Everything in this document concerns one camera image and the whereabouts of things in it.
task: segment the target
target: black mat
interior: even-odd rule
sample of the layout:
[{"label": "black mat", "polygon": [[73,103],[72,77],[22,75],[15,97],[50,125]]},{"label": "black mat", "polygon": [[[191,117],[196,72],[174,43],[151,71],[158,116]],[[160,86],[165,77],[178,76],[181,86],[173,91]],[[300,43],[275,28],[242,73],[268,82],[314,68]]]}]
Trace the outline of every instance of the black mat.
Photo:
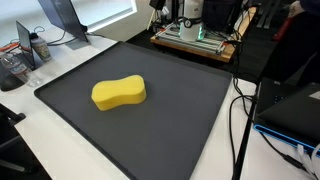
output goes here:
[{"label": "black mat", "polygon": [[[99,81],[139,74],[147,99],[106,112],[91,100]],[[132,179],[189,179],[231,74],[117,43],[37,89],[35,95]]]}]

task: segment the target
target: sponge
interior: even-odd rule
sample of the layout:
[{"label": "sponge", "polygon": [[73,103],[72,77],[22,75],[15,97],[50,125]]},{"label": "sponge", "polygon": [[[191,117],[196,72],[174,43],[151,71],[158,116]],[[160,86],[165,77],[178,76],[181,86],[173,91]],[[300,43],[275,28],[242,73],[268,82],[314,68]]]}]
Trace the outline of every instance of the sponge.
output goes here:
[{"label": "sponge", "polygon": [[120,80],[101,81],[93,89],[91,98],[100,111],[123,104],[139,104],[146,99],[144,80],[139,75]]}]

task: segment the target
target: window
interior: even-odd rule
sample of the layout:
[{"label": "window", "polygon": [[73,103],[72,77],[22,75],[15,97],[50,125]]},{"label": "window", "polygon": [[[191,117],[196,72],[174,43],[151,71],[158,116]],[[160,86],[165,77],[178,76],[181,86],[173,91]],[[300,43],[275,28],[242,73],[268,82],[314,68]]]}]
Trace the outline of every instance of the window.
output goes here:
[{"label": "window", "polygon": [[[71,0],[81,24],[90,32],[136,12],[135,0]],[[44,14],[38,0],[11,0],[0,11],[0,46],[18,37],[15,21],[21,22],[30,32],[36,26],[45,29],[53,25]]]}]

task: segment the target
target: desk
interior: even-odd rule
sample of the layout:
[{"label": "desk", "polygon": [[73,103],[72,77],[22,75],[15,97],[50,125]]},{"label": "desk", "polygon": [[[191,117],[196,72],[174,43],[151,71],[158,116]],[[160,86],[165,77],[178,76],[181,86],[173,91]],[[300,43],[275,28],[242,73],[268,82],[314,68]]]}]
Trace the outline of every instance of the desk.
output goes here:
[{"label": "desk", "polygon": [[[60,34],[62,31],[54,29],[50,36],[44,34],[42,37],[51,41],[58,39],[59,37],[55,36]],[[116,43],[101,37],[88,38],[91,44],[77,50],[65,45],[50,47],[53,59],[35,73],[47,83]],[[253,83],[240,80],[239,86],[244,94],[254,93]],[[1,92],[0,101],[12,111],[23,112],[27,116],[15,128],[52,179],[128,179],[75,129],[37,99],[33,91],[34,89],[24,85],[10,92]],[[231,179],[232,156],[228,136],[228,111],[232,99],[236,96],[237,92],[230,85],[191,179]],[[232,115],[237,152],[247,121],[241,101],[234,104]]]},{"label": "desk", "polygon": [[[256,8],[250,8],[249,9],[249,16],[246,16],[243,19],[243,21],[241,22],[240,27],[239,27],[239,33],[241,34],[241,36],[243,36],[244,33],[246,32],[246,30],[248,29],[249,24],[250,24],[252,18],[254,17],[255,13],[256,13]],[[208,52],[204,52],[204,51],[201,51],[198,49],[192,49],[192,48],[180,45],[180,44],[176,44],[176,43],[172,43],[172,42],[168,42],[168,41],[161,41],[161,40],[157,39],[155,36],[151,37],[150,41],[154,44],[157,44],[157,45],[181,50],[184,52],[189,52],[192,54],[196,54],[199,56],[203,56],[206,58],[210,58],[210,59],[214,59],[214,60],[218,60],[218,61],[222,61],[222,62],[226,62],[226,63],[230,62],[230,59],[235,52],[235,48],[232,45],[227,45],[226,48],[224,49],[224,51],[222,52],[222,54],[217,55],[214,52],[208,53]]]}]

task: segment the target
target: bottle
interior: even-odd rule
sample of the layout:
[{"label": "bottle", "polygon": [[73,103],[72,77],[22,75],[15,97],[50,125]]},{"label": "bottle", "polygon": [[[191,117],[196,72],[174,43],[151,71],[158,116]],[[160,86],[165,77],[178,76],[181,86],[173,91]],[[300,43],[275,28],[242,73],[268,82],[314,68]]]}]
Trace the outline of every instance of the bottle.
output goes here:
[{"label": "bottle", "polygon": [[47,46],[47,42],[39,37],[36,33],[30,34],[31,45],[42,61],[46,62],[51,59],[51,54]]},{"label": "bottle", "polygon": [[37,87],[42,83],[42,80],[16,56],[0,52],[0,60],[4,68],[29,87]]}]

